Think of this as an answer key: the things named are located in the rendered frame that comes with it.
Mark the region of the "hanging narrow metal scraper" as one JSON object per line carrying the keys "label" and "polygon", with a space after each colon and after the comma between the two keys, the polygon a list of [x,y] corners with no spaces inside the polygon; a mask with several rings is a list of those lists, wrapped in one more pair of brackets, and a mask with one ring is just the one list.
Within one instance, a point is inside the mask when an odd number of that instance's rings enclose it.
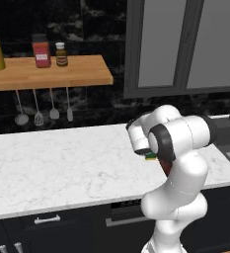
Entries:
{"label": "hanging narrow metal scraper", "polygon": [[68,87],[66,87],[66,96],[67,96],[67,120],[69,122],[72,122],[73,121],[73,112],[72,112],[72,109],[70,107],[69,89],[68,89]]}

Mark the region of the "hanging slotted metal spatula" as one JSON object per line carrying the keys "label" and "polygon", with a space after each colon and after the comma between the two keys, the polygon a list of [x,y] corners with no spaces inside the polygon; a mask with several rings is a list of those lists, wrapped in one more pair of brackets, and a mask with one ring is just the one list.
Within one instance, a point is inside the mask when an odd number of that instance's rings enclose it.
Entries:
{"label": "hanging slotted metal spatula", "polygon": [[35,104],[36,104],[36,108],[37,108],[37,112],[35,114],[35,125],[37,127],[41,127],[43,125],[43,115],[39,111],[39,108],[38,108],[38,99],[37,99],[36,90],[33,90],[33,94],[34,94]]}

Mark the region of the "small brown bottle white cap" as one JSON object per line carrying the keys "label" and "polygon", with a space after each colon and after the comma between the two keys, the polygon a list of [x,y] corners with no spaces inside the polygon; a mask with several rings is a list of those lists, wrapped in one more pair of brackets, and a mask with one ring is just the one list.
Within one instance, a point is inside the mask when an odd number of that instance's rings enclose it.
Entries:
{"label": "small brown bottle white cap", "polygon": [[68,59],[67,59],[67,52],[65,50],[65,43],[57,42],[55,46],[56,46],[56,52],[55,52],[56,64],[59,67],[67,66]]}

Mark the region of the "hanging metal ladle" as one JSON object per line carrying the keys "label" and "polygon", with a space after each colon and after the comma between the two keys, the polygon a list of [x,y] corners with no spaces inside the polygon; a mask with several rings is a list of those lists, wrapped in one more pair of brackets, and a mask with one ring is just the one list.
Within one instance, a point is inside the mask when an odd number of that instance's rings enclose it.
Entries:
{"label": "hanging metal ladle", "polygon": [[20,113],[15,117],[15,123],[18,125],[18,126],[24,126],[26,125],[28,122],[29,122],[29,116],[26,115],[24,112],[23,112],[23,108],[22,108],[22,104],[21,104],[21,99],[20,99],[20,95],[19,95],[19,92],[16,92],[16,96],[17,96],[17,99],[18,99],[18,104],[19,104],[19,107],[20,107]]}

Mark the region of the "black drawer front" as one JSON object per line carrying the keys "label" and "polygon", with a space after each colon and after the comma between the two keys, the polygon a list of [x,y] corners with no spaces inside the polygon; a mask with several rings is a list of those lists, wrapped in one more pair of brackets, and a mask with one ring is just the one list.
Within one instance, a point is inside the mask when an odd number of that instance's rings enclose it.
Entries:
{"label": "black drawer front", "polygon": [[[56,215],[59,215],[61,221],[57,222],[49,222],[36,225],[34,220],[39,218],[51,218]],[[64,211],[51,211],[44,213],[37,213],[27,216],[21,216],[19,218],[22,229],[31,229],[31,228],[39,228],[39,227],[49,227],[56,226],[60,224],[77,224],[80,222],[87,222],[92,219],[92,209],[91,208],[80,208],[80,209],[72,209],[72,210],[64,210]]]}

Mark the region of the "red jar with dark lid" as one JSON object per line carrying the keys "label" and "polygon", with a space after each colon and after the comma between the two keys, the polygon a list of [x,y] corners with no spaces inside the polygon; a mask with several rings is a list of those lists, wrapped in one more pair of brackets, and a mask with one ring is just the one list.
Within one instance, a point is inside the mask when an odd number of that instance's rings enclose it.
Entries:
{"label": "red jar with dark lid", "polygon": [[51,65],[49,42],[46,34],[33,34],[33,51],[37,68],[49,68]]}

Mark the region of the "grey framed window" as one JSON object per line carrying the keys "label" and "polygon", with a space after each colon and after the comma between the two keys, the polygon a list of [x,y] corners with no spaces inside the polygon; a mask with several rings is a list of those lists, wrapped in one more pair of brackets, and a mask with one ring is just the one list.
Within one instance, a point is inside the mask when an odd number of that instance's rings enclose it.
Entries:
{"label": "grey framed window", "polygon": [[230,92],[230,0],[127,0],[124,98]]}

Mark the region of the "black dishwasher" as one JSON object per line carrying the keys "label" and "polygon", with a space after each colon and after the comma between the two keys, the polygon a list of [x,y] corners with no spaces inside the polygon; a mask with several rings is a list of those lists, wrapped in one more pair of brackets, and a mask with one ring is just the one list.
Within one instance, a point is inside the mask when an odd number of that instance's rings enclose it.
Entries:
{"label": "black dishwasher", "polygon": [[[145,216],[141,210],[140,200],[124,201],[111,204],[111,215],[107,218],[121,220]],[[146,221],[107,227],[105,236],[109,244],[110,253],[140,253],[143,246],[150,239],[155,221]]]}

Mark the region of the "black cupboard run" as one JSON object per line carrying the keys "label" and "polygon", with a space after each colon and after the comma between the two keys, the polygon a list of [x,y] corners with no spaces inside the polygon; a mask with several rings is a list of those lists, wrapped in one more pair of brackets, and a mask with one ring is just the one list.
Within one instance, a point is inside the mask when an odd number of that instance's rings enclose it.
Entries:
{"label": "black cupboard run", "polygon": [[230,251],[230,186],[201,193],[207,200],[207,213],[184,230],[182,243],[188,253]]}

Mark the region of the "wooden wall shelf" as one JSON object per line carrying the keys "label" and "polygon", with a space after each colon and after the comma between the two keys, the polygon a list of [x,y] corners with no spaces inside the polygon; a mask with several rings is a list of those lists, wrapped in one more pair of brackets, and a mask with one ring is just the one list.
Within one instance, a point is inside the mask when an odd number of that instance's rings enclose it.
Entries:
{"label": "wooden wall shelf", "polygon": [[0,91],[114,84],[101,55],[69,55],[66,67],[58,67],[54,56],[49,68],[37,68],[33,57],[6,58],[5,63]]}

